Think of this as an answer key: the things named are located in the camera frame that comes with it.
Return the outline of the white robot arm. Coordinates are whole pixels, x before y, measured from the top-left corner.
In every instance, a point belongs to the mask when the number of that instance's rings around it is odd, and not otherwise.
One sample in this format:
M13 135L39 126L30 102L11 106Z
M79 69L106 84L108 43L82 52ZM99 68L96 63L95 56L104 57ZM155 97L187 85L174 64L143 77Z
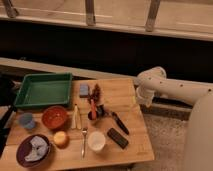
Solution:
M181 171L213 171L213 83L168 79L162 67L141 72L135 82L137 101L146 107L156 92L193 106Z

